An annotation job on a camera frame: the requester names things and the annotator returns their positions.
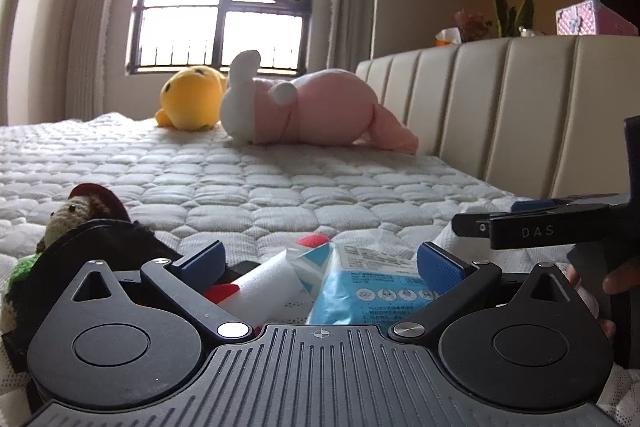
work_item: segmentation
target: quilted mattress pad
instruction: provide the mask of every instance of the quilted mattress pad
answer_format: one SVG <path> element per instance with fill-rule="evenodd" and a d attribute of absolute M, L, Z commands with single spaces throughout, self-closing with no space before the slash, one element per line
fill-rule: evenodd
<path fill-rule="evenodd" d="M 412 256 L 471 203 L 515 197 L 431 156 L 365 148 L 237 144 L 107 114 L 0 128 L 0 253 L 33 253 L 76 184 L 106 185 L 179 253 L 223 241 L 261 261 L 310 233 Z"/>

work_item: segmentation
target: blue packaging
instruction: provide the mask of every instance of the blue packaging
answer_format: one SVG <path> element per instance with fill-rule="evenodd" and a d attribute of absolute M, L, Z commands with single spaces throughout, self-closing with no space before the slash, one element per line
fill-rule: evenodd
<path fill-rule="evenodd" d="M 418 276 L 415 260 L 367 248 L 332 245 L 322 286 L 307 324 L 389 326 L 438 294 Z"/>

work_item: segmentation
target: finger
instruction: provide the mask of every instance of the finger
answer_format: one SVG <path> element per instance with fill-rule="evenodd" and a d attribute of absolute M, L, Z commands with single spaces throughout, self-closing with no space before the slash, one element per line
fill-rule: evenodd
<path fill-rule="evenodd" d="M 571 286 L 577 285 L 578 281 L 580 280 L 578 272 L 575 270 L 573 264 L 570 264 L 566 267 L 566 278 L 569 279 L 569 284 Z"/>
<path fill-rule="evenodd" d="M 600 319 L 598 323 L 609 342 L 613 342 L 613 337 L 616 336 L 616 325 L 607 319 Z"/>
<path fill-rule="evenodd" d="M 616 295 L 638 285 L 640 285 L 640 257 L 634 257 L 604 278 L 602 290 L 607 295 Z"/>

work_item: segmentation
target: screw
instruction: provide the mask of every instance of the screw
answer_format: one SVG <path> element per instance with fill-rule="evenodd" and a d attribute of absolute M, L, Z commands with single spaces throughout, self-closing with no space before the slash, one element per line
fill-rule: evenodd
<path fill-rule="evenodd" d="M 249 326 L 242 322 L 225 322 L 218 326 L 218 334 L 226 339 L 239 339 L 249 332 Z"/>
<path fill-rule="evenodd" d="M 416 322 L 401 322 L 394 326 L 394 333 L 405 339 L 415 339 L 424 334 L 424 326 Z"/>

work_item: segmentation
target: crocheted toy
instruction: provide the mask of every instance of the crocheted toy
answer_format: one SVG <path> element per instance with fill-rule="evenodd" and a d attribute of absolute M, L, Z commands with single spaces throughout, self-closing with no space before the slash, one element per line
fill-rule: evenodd
<path fill-rule="evenodd" d="M 129 214 L 118 197 L 108 188 L 92 183 L 84 183 L 73 188 L 68 200 L 57 211 L 51 213 L 44 237 L 36 246 L 35 254 L 20 259 L 11 274 L 0 312 L 0 331 L 2 333 L 12 331 L 15 328 L 15 307 L 13 305 L 15 295 L 12 291 L 16 286 L 15 283 L 27 279 L 40 256 L 58 238 L 90 219 L 99 218 L 130 221 Z"/>
<path fill-rule="evenodd" d="M 242 52 L 231 63 L 220 120 L 233 138 L 256 145 L 356 142 L 409 154 L 418 149 L 418 137 L 355 74 L 325 70 L 290 82 L 254 80 L 259 65 L 257 51 Z"/>
<path fill-rule="evenodd" d="M 220 120 L 226 79 L 218 70 L 193 66 L 174 74 L 162 86 L 156 121 L 183 131 L 212 129 Z"/>

